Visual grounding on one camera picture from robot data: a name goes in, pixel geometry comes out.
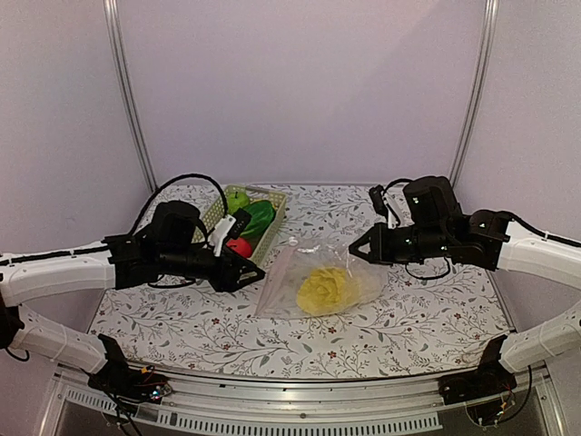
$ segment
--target white table surface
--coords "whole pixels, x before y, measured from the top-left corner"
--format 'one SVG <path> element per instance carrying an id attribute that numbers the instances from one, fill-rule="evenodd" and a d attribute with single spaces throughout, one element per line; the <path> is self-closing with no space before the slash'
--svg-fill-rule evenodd
<path id="1" fill-rule="evenodd" d="M 265 187 L 289 196 L 287 218 L 267 270 L 290 236 L 349 243 L 379 220 L 370 205 L 369 187 Z M 405 207 L 400 192 L 394 195 Z M 210 186 L 174 186 L 159 201 L 180 199 L 204 211 L 215 198 Z M 341 315 L 294 321 L 253 316 L 262 282 L 235 294 L 216 293 L 207 284 L 110 290 L 91 333 L 113 336 L 127 357 L 138 362 L 236 375 L 342 379 L 474 367 L 487 340 L 508 331 L 484 271 L 455 265 L 447 277 L 421 282 L 402 267 L 386 268 L 388 286 L 376 301 Z M 410 267 L 418 275 L 444 268 L 441 259 Z"/>

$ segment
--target green basket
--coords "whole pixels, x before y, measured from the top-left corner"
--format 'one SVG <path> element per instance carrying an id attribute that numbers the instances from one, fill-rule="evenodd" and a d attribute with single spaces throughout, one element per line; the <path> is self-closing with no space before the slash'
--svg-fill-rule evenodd
<path id="1" fill-rule="evenodd" d="M 252 202 L 258 200 L 268 200 L 272 203 L 276 209 L 276 215 L 274 216 L 274 221 L 272 221 L 269 228 L 266 230 L 264 235 L 258 242 L 258 245 L 254 249 L 251 261 L 261 266 L 266 259 L 266 254 L 269 252 L 276 235 L 281 228 L 282 220 L 284 220 L 284 214 L 287 207 L 287 194 L 279 193 L 276 191 L 269 191 L 268 189 L 256 188 L 253 186 L 240 186 L 238 184 L 229 184 L 224 189 L 224 193 L 228 195 L 229 193 L 246 193 Z M 206 226 L 206 229 L 210 231 L 220 219 L 224 216 L 224 207 L 222 205 L 222 200 L 218 198 L 213 205 L 206 211 L 202 217 L 202 221 Z M 202 233 L 197 230 L 193 236 L 193 241 L 195 243 L 202 240 Z"/>

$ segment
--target white backdrop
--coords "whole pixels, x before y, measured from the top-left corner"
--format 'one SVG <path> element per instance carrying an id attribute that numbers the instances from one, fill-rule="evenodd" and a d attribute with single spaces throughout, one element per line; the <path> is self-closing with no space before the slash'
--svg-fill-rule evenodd
<path id="1" fill-rule="evenodd" d="M 448 173 L 485 1 L 120 2 L 160 182 Z"/>
<path id="2" fill-rule="evenodd" d="M 581 3 L 500 2 L 468 157 L 458 184 L 466 212 L 507 209 L 581 239 Z M 521 329 L 579 301 L 581 292 L 517 273 L 497 275 Z M 581 429 L 581 352 L 547 361 L 571 434 Z"/>
<path id="3" fill-rule="evenodd" d="M 9 0 L 0 15 L 0 252 L 126 232 L 146 198 L 101 2 Z M 86 329 L 100 292 L 31 304 Z M 0 434 L 30 436 L 55 364 L 0 352 Z"/>

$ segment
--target basket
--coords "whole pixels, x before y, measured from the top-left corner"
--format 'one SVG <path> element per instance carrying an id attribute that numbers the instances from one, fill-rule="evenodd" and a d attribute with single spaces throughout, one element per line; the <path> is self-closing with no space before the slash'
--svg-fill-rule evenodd
<path id="1" fill-rule="evenodd" d="M 276 214 L 274 215 L 274 220 L 272 221 L 269 228 L 261 237 L 258 245 L 254 249 L 251 261 L 256 263 L 258 266 L 262 265 L 262 262 L 266 259 L 266 254 L 269 252 L 274 239 L 281 228 L 282 220 L 284 220 L 284 214 L 287 206 L 287 194 L 279 193 L 276 191 L 269 191 L 267 189 L 256 188 L 253 186 L 240 186 L 238 184 L 229 184 L 224 189 L 224 193 L 228 195 L 229 193 L 246 193 L 252 201 L 256 200 L 268 200 L 272 203 L 276 209 Z M 202 217 L 202 221 L 206 226 L 206 229 L 210 231 L 224 216 L 224 207 L 222 205 L 222 200 L 218 198 L 210 209 Z M 202 233 L 197 230 L 193 236 L 194 242 L 199 242 L 202 240 Z"/>

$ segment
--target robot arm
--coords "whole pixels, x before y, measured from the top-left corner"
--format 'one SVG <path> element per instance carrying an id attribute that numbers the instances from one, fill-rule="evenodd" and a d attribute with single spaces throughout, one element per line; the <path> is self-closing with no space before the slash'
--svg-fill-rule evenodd
<path id="1" fill-rule="evenodd" d="M 370 195 L 376 211 L 385 215 L 377 198 L 383 193 L 379 188 L 372 188 Z M 381 264 L 447 257 L 454 263 L 530 273 L 581 289 L 581 243 L 541 232 L 513 213 L 481 210 L 465 215 L 445 177 L 420 178 L 403 192 L 414 224 L 389 228 L 376 223 L 350 246 L 352 254 Z M 514 372 L 579 346 L 581 302 L 530 330 L 492 340 L 478 370 L 464 378 L 468 382 L 445 377 L 442 394 L 456 402 L 499 393 L 505 384 L 516 386 Z"/>
<path id="2" fill-rule="evenodd" d="M 183 202 L 161 203 L 136 234 L 105 238 L 72 250 L 0 257 L 0 349 L 18 348 L 92 374 L 90 385 L 132 401 L 158 402 L 171 390 L 162 375 L 131 370 L 117 342 L 76 332 L 32 311 L 24 302 L 80 290 L 124 289 L 162 275 L 207 280 L 217 292 L 235 292 L 264 271 L 223 246 L 250 216 L 227 215 L 210 233 L 199 211 Z M 203 242 L 193 243 L 199 231 Z"/>

